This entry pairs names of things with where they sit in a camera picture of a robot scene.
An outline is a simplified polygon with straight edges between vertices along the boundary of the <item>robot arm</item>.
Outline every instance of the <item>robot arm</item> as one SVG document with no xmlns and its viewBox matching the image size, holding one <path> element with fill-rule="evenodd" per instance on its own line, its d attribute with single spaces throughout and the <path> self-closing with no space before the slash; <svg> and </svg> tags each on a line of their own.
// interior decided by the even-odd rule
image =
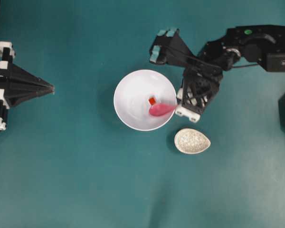
<svg viewBox="0 0 285 228">
<path fill-rule="evenodd" d="M 197 122 L 219 91 L 223 71 L 232 69 L 241 57 L 266 71 L 285 72 L 285 26 L 229 28 L 222 38 L 207 42 L 197 56 L 180 38 L 178 29 L 160 30 L 150 55 L 153 64 L 185 68 L 175 113 Z"/>
<path fill-rule="evenodd" d="M 11 42 L 0 41 L 0 132 L 7 127 L 10 108 L 54 92 L 51 84 L 13 64 L 15 55 Z"/>
</svg>

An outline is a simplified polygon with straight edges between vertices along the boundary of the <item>pink spoon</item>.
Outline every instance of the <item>pink spoon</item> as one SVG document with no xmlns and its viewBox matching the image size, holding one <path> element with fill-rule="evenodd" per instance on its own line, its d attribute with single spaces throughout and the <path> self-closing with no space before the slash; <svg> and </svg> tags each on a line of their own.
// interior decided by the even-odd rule
<svg viewBox="0 0 285 228">
<path fill-rule="evenodd" d="M 162 116 L 171 111 L 173 111 L 177 105 L 169 105 L 165 103 L 156 103 L 155 99 L 152 97 L 149 99 L 150 104 L 152 105 L 149 109 L 150 115 L 153 116 Z"/>
</svg>

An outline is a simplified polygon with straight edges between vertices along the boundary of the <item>green tabletop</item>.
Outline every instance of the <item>green tabletop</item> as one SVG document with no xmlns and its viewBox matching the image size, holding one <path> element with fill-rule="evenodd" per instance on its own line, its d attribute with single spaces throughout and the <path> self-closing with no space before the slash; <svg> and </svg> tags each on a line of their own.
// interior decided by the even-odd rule
<svg viewBox="0 0 285 228">
<path fill-rule="evenodd" d="M 148 61 L 159 29 L 197 53 L 261 24 L 285 26 L 285 0 L 2 0 L 0 40 L 56 93 L 12 109 L 0 133 L 0 228 L 285 228 L 285 73 L 226 72 L 197 124 L 138 132 L 113 107 L 137 69 L 179 88 L 182 68 Z M 177 151 L 184 127 L 211 147 Z"/>
</svg>

